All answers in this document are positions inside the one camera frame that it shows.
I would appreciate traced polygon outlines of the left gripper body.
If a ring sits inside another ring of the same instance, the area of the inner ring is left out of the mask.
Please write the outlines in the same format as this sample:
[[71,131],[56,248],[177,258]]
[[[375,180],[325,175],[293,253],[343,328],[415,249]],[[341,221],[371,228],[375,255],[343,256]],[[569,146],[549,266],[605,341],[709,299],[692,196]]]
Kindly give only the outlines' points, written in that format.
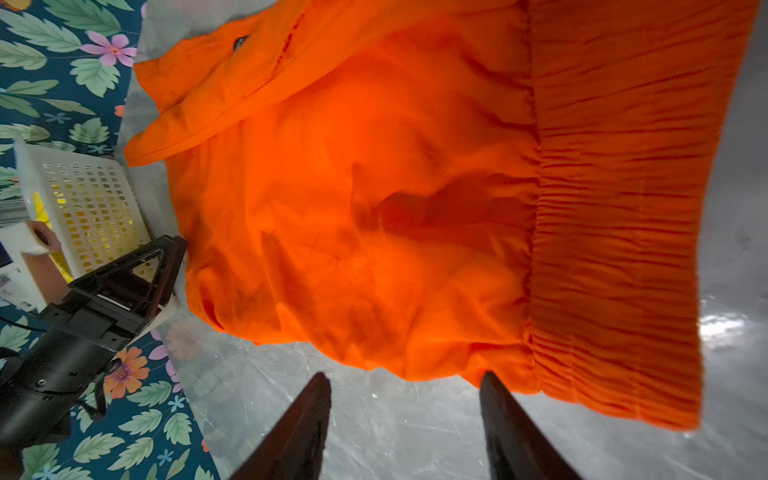
[[59,303],[44,308],[41,319],[52,327],[112,352],[142,336],[158,316],[162,296],[151,288],[138,292],[119,285],[93,289],[73,286]]

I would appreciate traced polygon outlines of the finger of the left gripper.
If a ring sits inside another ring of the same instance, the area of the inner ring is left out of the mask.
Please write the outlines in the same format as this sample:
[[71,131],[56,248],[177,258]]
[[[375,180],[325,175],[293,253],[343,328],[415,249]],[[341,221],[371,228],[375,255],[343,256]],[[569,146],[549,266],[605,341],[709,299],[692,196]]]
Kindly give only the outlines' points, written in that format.
[[154,318],[168,305],[187,250],[161,236],[71,283],[74,293],[127,318]]

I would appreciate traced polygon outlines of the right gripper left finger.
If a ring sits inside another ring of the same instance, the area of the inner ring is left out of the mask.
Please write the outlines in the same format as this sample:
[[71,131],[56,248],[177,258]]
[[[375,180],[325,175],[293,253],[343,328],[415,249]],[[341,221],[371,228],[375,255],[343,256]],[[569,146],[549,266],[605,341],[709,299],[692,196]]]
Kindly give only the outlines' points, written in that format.
[[317,373],[231,479],[319,479],[331,405],[330,381]]

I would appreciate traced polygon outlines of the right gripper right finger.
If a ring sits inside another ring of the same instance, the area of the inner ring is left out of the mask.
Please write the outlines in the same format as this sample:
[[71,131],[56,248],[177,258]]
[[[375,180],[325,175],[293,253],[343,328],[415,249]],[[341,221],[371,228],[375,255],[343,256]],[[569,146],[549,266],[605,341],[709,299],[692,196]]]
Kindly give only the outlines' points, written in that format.
[[581,479],[491,371],[482,378],[480,407],[493,480]]

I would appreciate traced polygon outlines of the orange shorts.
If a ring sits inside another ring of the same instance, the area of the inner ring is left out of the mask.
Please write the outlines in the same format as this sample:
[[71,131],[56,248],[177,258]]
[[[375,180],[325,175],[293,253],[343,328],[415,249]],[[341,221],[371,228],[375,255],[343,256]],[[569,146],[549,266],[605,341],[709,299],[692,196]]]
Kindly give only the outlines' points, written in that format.
[[408,381],[700,421],[696,250],[754,1],[280,1],[135,74],[190,310]]

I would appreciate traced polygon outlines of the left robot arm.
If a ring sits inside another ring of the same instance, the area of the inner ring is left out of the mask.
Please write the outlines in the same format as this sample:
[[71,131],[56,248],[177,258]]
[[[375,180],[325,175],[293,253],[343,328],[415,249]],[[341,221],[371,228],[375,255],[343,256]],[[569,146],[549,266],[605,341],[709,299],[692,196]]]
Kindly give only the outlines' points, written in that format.
[[74,280],[42,311],[49,328],[27,355],[2,349],[2,478],[22,477],[23,449],[70,435],[74,405],[105,416],[104,380],[168,305],[186,249],[182,237],[164,235]]

